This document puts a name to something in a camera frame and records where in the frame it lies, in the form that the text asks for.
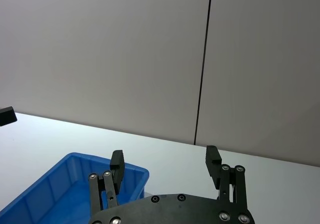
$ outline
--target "white table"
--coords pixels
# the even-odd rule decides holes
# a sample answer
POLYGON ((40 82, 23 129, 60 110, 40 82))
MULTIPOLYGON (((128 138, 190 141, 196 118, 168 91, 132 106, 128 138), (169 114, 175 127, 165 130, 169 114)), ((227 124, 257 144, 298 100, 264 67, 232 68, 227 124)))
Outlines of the white table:
MULTIPOLYGON (((71 152, 110 158, 122 149, 126 162, 149 170, 148 193, 218 196, 204 147, 25 114, 17 118, 0 127, 0 210, 71 152)), ((319 223, 320 168, 229 151, 220 155, 222 163, 246 168, 255 223, 319 223)))

